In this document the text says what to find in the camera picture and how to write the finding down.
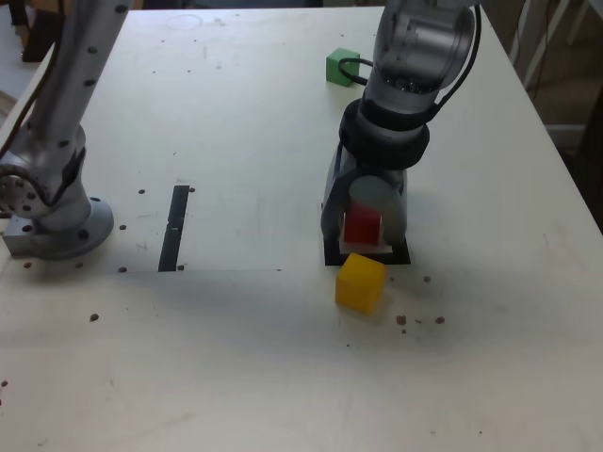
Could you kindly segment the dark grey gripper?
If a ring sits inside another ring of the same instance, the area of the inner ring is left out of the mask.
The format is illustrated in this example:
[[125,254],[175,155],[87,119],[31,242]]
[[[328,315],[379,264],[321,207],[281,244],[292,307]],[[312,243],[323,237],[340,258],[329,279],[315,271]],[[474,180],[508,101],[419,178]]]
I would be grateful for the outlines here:
[[405,169],[382,169],[363,163],[339,142],[329,167],[322,202],[323,238],[336,240],[340,236],[343,213],[350,198],[379,213],[384,242],[391,247],[401,246],[407,231],[406,187]]

